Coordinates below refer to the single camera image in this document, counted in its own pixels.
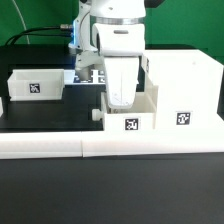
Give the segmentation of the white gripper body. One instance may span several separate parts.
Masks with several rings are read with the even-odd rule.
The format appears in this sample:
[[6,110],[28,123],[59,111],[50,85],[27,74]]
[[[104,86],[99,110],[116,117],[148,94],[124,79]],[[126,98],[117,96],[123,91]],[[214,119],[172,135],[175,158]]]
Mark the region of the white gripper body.
[[106,92],[110,108],[131,108],[139,72],[138,57],[105,57]]

